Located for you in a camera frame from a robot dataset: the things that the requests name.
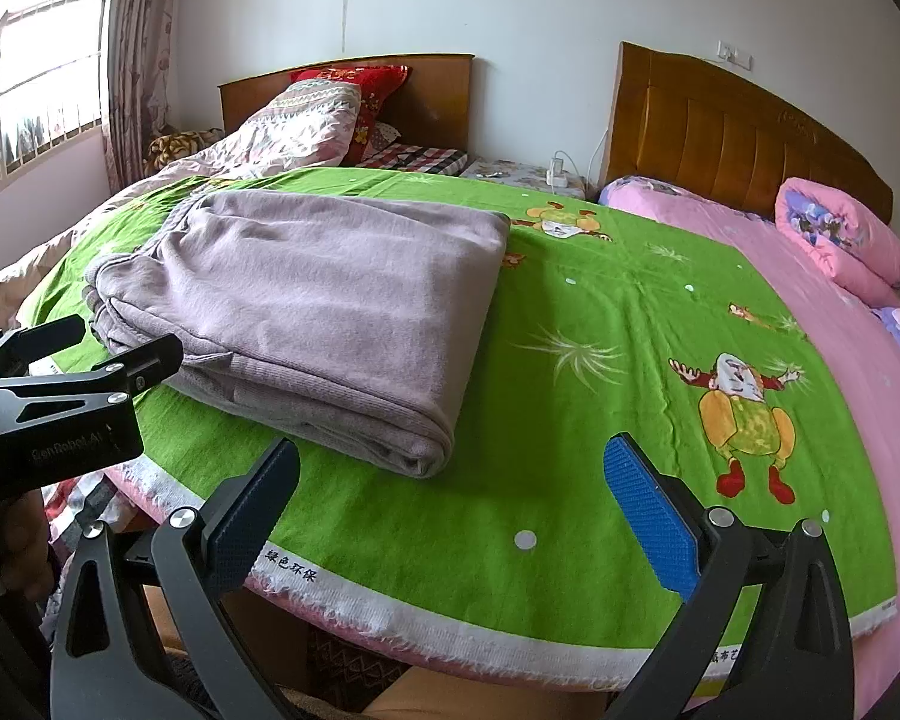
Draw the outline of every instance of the white dot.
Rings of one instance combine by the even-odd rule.
[[[536,546],[536,533],[533,531],[520,531],[514,536],[514,544],[517,549],[533,549]]]

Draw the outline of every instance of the finger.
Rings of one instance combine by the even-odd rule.
[[[36,604],[47,600],[52,592],[53,570],[50,569],[50,564],[47,563],[45,570],[40,574],[40,578],[26,587],[24,597],[31,603]]]
[[[40,490],[31,490],[15,500],[4,515],[4,541],[10,552],[21,552],[33,541],[46,541],[50,534]]]
[[[47,551],[50,546],[38,539],[23,552],[9,556],[0,569],[0,576],[8,590],[22,590],[40,577],[47,564]]]

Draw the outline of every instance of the window sill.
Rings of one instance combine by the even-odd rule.
[[[7,175],[7,177],[2,178],[0,180],[0,191],[7,189],[7,187],[10,186],[10,184],[12,184],[18,178],[20,178],[23,175],[26,175],[31,170],[33,170],[35,167],[39,167],[40,165],[44,164],[47,160],[52,159],[53,156],[62,154],[64,151],[67,151],[67,149],[70,148],[71,146],[74,146],[76,143],[80,143],[81,141],[87,140],[88,138],[92,137],[94,135],[94,133],[100,132],[100,130],[101,130],[101,126],[99,124],[96,124],[94,127],[90,127],[90,129],[85,129],[83,132],[77,133],[72,138],[68,138],[67,140],[63,141],[62,143],[58,143],[56,146],[53,146],[52,148],[48,148],[42,154],[37,154],[34,157],[34,159],[31,159],[28,162],[24,162],[23,165],[21,165],[20,167],[17,167],[17,169],[14,172],[12,172],[10,175]]]

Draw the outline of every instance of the green blanket with cartoon print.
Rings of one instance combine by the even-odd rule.
[[[108,217],[31,295],[29,322],[89,317],[87,264],[141,245],[205,183],[186,179]],[[705,506],[730,506],[749,525],[789,531],[827,508],[855,512],[827,527],[847,608],[885,618],[893,552],[850,412],[786,306],[734,248],[583,201],[442,176],[311,169],[216,183],[511,217],[447,469],[413,480],[297,441],[300,485],[271,542],[314,567],[311,584],[330,572],[480,629],[652,648],[679,597],[658,584],[602,475],[607,439],[628,431]],[[87,334],[55,362],[81,370],[104,357]],[[204,498],[274,435],[168,386],[140,397],[137,413],[149,459]],[[284,579],[307,605],[316,585]],[[755,597],[741,596],[724,645],[741,642]]]

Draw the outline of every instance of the red pillow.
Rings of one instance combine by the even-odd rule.
[[[357,127],[353,130],[350,151],[343,157],[341,165],[352,166],[364,159],[364,150],[370,142],[370,135],[377,122],[377,114],[383,107],[384,100],[389,98],[401,84],[407,80],[410,68],[406,65],[384,65],[375,68],[323,68],[322,70],[304,70],[293,76],[292,82],[310,79],[330,79],[347,81],[360,87],[360,113],[357,114]]]

